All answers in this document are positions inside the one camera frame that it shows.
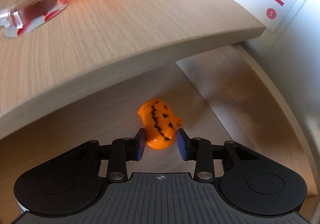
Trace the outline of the red white plastic packet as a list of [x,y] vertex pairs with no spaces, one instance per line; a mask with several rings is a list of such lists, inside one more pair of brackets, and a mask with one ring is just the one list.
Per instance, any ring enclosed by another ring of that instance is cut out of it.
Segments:
[[70,0],[17,0],[1,10],[1,27],[7,38],[31,32],[58,15]]

